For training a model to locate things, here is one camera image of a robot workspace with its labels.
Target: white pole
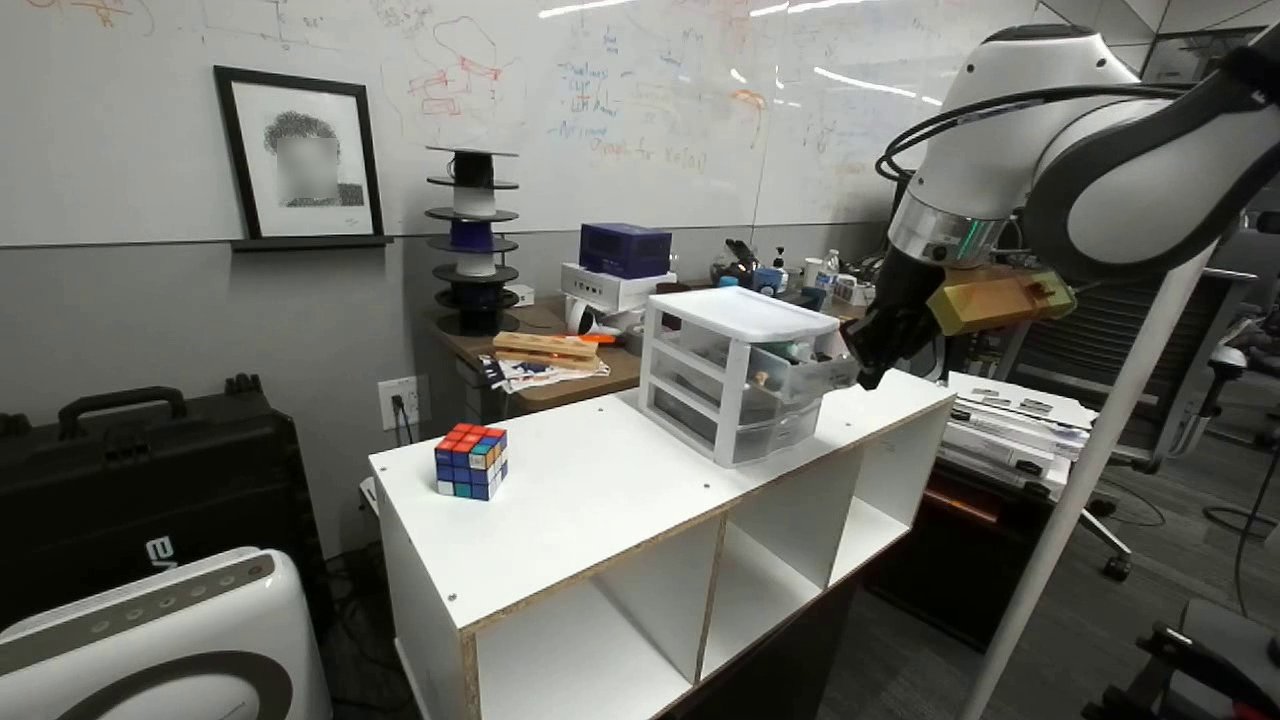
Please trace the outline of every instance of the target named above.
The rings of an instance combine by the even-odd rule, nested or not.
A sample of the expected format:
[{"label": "white pole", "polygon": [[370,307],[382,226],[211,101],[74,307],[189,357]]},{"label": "white pole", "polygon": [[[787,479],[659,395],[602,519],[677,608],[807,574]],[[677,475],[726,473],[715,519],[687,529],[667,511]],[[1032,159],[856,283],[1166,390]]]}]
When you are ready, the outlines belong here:
[{"label": "white pole", "polygon": [[1017,654],[1017,645],[1019,645],[1019,638],[1043,595],[1043,584],[1056,574],[1056,562],[1064,557],[1072,529],[1076,529],[1096,479],[1103,475],[1109,455],[1118,453],[1118,440],[1132,418],[1132,406],[1143,395],[1153,368],[1166,357],[1166,343],[1170,343],[1177,322],[1183,316],[1212,254],[1216,254],[1216,244],[1207,244],[1202,258],[1183,261],[1181,267],[1174,267],[1166,277],[1166,283],[1147,307],[1147,322],[1124,357],[1124,368],[1112,383],[1112,395],[1109,395],[1103,412],[1096,418],[1090,448],[1085,448],[1082,465],[1072,469],[1072,479],[1040,531],[1040,544],[1028,562],[1024,580],[1017,584],[1017,594],[1008,601],[1008,613],[1003,613],[997,640],[983,655],[976,690],[963,704],[963,720],[982,720],[983,707],[993,704],[997,685],[1000,685],[1000,677],[1003,677],[1003,669],[1008,669],[1008,661],[1012,661],[1012,654]]}]

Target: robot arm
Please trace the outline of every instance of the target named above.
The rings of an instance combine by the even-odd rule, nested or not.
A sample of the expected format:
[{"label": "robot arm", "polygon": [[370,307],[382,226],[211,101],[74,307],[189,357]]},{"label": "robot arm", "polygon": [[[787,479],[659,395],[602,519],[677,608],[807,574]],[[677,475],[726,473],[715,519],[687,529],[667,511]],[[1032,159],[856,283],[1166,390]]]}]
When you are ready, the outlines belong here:
[{"label": "robot arm", "polygon": [[[1153,281],[1207,248],[1280,171],[1280,31],[1194,92],[1143,90],[1090,28],[983,40],[938,121],[880,171],[901,179],[873,322],[850,334],[862,383],[938,335],[930,295],[1008,228],[1070,281]],[[930,141],[919,171],[897,153]]]}]

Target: picture frame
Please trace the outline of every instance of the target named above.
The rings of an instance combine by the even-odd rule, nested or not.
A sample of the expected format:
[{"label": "picture frame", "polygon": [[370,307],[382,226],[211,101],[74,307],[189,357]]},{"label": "picture frame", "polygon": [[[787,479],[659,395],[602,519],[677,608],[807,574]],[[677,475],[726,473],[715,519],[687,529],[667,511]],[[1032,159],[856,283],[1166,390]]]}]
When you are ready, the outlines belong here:
[{"label": "picture frame", "polygon": [[382,241],[364,85],[211,67],[248,241]]},{"label": "picture frame", "polygon": [[1143,85],[1202,85],[1216,66],[1263,28],[1166,31],[1143,60]]}]

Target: white table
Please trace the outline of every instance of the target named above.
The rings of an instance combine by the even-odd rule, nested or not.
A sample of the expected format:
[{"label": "white table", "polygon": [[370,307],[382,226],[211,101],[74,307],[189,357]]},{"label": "white table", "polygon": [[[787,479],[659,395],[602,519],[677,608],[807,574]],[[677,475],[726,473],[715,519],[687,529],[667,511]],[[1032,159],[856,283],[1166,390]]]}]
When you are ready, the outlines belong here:
[{"label": "white table", "polygon": [[372,455],[398,649],[433,720],[641,720],[901,540],[952,392],[888,372],[811,440],[715,465],[635,392],[507,422],[492,503],[433,440]]}]

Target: black bag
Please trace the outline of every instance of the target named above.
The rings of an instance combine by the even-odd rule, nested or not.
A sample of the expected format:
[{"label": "black bag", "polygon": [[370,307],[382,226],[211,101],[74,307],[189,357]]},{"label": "black bag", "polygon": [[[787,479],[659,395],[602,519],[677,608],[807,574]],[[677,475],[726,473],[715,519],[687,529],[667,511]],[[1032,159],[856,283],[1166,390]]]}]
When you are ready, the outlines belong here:
[{"label": "black bag", "polygon": [[0,426],[0,629],[237,544],[288,551],[329,622],[298,433],[257,377],[199,400],[84,395],[56,430]]}]

